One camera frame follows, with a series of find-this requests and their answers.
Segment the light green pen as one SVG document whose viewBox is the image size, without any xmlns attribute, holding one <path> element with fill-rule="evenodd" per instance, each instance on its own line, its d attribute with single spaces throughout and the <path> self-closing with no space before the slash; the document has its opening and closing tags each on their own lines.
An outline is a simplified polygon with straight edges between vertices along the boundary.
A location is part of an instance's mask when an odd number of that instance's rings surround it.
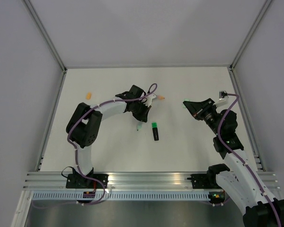
<svg viewBox="0 0 284 227">
<path fill-rule="evenodd" d="M 142 122 L 139 122 L 139 123 L 137 124 L 137 131 L 139 131 L 141 128 L 142 128 Z"/>
</svg>

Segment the bright green pen cap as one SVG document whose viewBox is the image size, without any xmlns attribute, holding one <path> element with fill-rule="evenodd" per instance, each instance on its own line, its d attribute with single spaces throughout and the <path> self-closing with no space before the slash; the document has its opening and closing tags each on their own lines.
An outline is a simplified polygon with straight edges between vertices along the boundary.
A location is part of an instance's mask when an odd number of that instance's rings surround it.
<svg viewBox="0 0 284 227">
<path fill-rule="evenodd" d="M 152 122 L 151 125 L 152 125 L 152 128 L 157 128 L 158 127 L 156 122 Z"/>
</svg>

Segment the dark green marker pen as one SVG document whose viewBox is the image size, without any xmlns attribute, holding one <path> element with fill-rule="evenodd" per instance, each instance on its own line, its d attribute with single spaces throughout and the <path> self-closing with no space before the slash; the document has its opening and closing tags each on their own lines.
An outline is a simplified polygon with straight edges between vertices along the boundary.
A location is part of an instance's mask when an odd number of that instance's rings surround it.
<svg viewBox="0 0 284 227">
<path fill-rule="evenodd" d="M 158 128 L 152 128 L 152 132 L 153 132 L 153 138 L 155 141 L 159 141 L 159 131 Z"/>
</svg>

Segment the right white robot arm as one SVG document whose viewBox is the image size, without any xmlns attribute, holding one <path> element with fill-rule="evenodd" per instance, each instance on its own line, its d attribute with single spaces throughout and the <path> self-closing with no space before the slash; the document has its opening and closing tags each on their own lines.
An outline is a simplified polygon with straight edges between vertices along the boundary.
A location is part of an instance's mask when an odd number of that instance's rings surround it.
<svg viewBox="0 0 284 227">
<path fill-rule="evenodd" d="M 236 134 L 237 115 L 231 108 L 217 112 L 218 104 L 208 98 L 202 102 L 183 102 L 198 121 L 204 121 L 215 134 L 213 145 L 224 164 L 210 166 L 206 182 L 222 188 L 242 213 L 246 227 L 284 227 L 284 200 L 278 200 L 249 164 Z"/>
</svg>

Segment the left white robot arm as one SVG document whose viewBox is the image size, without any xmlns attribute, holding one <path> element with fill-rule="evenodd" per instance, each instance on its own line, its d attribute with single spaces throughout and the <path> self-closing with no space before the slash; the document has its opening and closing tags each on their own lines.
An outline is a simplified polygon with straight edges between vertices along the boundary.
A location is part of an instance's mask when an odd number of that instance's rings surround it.
<svg viewBox="0 0 284 227">
<path fill-rule="evenodd" d="M 133 85 L 129 91 L 115 95 L 101 104 L 90 106 L 78 104 L 67 124 L 67 141 L 74 147 L 75 164 L 72 173 L 66 176 L 67 189 L 106 188 L 108 176 L 95 174 L 91 160 L 91 148 L 95 142 L 102 121 L 117 114 L 131 112 L 139 122 L 147 122 L 148 113 L 156 94 L 157 84 L 144 91 Z"/>
</svg>

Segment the orange pen cap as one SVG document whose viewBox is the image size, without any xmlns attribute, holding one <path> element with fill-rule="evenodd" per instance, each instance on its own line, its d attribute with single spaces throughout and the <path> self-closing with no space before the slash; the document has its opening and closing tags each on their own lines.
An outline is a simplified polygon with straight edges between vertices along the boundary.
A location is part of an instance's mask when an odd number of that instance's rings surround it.
<svg viewBox="0 0 284 227">
<path fill-rule="evenodd" d="M 87 95 L 86 95 L 86 99 L 87 99 L 87 100 L 90 100 L 90 99 L 91 99 L 91 96 L 92 96 L 92 94 L 91 94 L 90 92 L 88 92 Z"/>
</svg>

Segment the right aluminium frame post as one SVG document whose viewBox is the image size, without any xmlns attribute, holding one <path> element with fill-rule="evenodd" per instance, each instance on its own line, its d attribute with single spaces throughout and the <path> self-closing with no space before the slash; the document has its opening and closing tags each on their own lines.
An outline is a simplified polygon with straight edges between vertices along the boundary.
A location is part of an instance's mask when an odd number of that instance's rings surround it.
<svg viewBox="0 0 284 227">
<path fill-rule="evenodd" d="M 237 51 L 232 63 L 229 66 L 229 69 L 233 71 L 233 69 L 236 67 L 238 64 L 239 60 L 241 59 L 244 51 L 246 50 L 249 42 L 251 41 L 254 33 L 258 29 L 262 19 L 265 17 L 266 13 L 268 12 L 269 8 L 271 7 L 272 3 L 274 0 L 265 0 L 261 9 L 259 10 L 254 22 L 252 23 L 252 26 L 250 27 L 247 35 L 245 36 L 239 50 Z"/>
</svg>

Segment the aluminium frame post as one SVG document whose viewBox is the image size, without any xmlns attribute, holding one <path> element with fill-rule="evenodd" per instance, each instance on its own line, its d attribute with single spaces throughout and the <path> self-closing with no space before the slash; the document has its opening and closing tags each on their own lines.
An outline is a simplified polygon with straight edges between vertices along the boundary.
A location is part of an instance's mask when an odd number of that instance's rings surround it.
<svg viewBox="0 0 284 227">
<path fill-rule="evenodd" d="M 46 42 L 46 45 L 48 46 L 52 56 L 54 57 L 55 61 L 59 65 L 60 69 L 62 70 L 63 73 L 67 71 L 66 66 L 64 65 L 60 55 L 58 54 L 57 49 L 55 48 L 54 43 L 52 42 L 52 39 L 50 38 L 41 18 L 39 17 L 32 1 L 30 0 L 22 0 L 23 5 L 27 9 L 30 17 L 32 18 L 35 26 L 37 27 L 38 31 L 40 32 L 42 38 Z"/>
<path fill-rule="evenodd" d="M 233 71 L 233 69 L 236 67 L 238 64 L 239 60 L 241 59 L 244 51 L 246 50 L 249 42 L 251 41 L 254 33 L 258 29 L 262 19 L 265 17 L 266 13 L 268 12 L 269 8 L 271 7 L 272 3 L 274 0 L 265 0 L 261 9 L 259 10 L 254 22 L 252 23 L 252 26 L 250 27 L 247 35 L 245 36 L 239 50 L 237 51 L 232 63 L 229 66 L 229 69 Z"/>
</svg>

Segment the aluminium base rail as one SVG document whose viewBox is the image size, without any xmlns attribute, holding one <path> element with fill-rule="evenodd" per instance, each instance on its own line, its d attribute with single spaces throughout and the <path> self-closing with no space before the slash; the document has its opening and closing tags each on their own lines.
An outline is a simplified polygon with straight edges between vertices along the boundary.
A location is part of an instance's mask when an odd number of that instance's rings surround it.
<svg viewBox="0 0 284 227">
<path fill-rule="evenodd" d="M 191 172 L 108 172 L 103 180 L 114 191 L 194 191 Z M 29 172 L 24 190 L 64 190 L 67 179 L 59 172 Z"/>
</svg>

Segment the left aluminium frame post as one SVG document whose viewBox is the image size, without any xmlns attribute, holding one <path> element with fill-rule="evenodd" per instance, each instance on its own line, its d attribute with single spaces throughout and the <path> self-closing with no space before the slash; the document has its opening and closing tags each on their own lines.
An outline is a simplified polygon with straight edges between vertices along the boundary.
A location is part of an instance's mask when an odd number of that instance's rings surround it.
<svg viewBox="0 0 284 227">
<path fill-rule="evenodd" d="M 58 54 L 57 49 L 55 48 L 54 43 L 52 42 L 52 39 L 50 38 L 41 18 L 39 17 L 32 1 L 30 0 L 22 0 L 23 5 L 27 9 L 30 17 L 32 18 L 35 26 L 37 27 L 38 31 L 40 32 L 42 38 L 46 42 L 46 45 L 48 46 L 52 56 L 54 57 L 55 61 L 59 65 L 60 69 L 62 70 L 63 73 L 67 71 L 66 66 L 64 65 L 60 55 Z"/>
</svg>

